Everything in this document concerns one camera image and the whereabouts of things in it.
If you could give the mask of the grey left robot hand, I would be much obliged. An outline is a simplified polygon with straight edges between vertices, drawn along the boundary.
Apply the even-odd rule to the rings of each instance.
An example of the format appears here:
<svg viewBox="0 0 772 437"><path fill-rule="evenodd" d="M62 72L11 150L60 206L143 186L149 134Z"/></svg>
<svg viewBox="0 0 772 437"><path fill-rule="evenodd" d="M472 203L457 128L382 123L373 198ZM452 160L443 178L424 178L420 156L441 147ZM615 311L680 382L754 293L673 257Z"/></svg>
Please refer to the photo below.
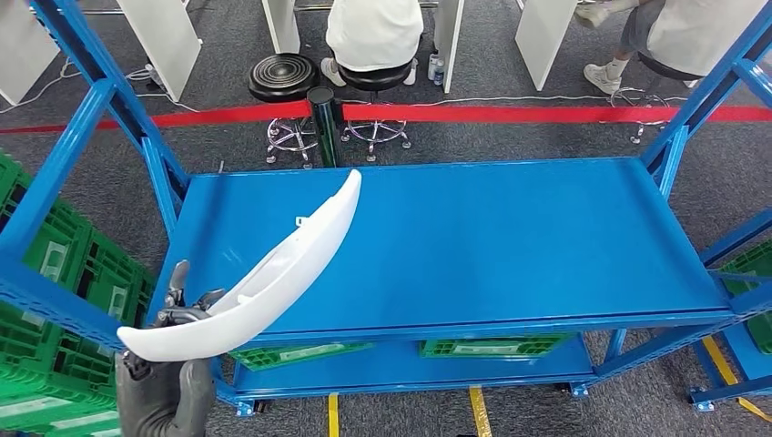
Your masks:
<svg viewBox="0 0 772 437"><path fill-rule="evenodd" d="M211 359L146 361L115 355L117 412L124 436L204 436L216 399Z"/></svg>

